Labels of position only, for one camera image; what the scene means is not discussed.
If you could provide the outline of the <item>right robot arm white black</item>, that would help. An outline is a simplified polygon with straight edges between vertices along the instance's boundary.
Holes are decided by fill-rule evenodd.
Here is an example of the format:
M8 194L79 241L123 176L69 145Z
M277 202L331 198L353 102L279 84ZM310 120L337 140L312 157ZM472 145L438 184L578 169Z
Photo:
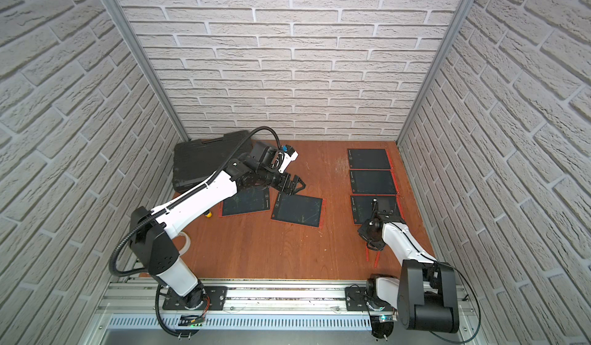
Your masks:
M398 278L368 280L370 305L391 306L408 330L455 334L460 313L454 269L428 254L406 223L390 214L374 210L358 234L373 251L391 249L401 264Z

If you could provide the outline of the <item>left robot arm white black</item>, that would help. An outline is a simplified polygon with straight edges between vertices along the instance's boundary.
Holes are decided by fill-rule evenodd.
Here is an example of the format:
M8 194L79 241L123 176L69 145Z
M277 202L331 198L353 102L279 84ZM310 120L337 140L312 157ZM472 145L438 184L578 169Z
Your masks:
M241 191L257 187L296 194L305 184L287 171L297 160L297 150L256 142L251 151L231 157L197 186L152 209L140 207L132 213L127 243L154 280L169 288L189 309L203 301L203 284L180 252L180 234L206 218L223 201Z

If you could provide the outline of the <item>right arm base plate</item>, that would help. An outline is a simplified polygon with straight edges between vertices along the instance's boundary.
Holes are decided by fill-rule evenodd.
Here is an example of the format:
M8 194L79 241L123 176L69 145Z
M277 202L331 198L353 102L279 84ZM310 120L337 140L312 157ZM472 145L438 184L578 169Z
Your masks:
M344 289L346 309L349 312L371 312L367 300L367 289L358 284L348 286Z

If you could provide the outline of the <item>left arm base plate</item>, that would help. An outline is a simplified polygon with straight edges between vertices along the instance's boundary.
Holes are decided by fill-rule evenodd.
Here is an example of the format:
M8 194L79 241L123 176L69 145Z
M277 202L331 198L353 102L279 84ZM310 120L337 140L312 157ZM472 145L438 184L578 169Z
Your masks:
M210 311L221 311L226 302L228 287L206 286L203 289L202 301L197 307L187 307L183 300L173 289L168 288L163 301L165 311L204 311L209 307Z

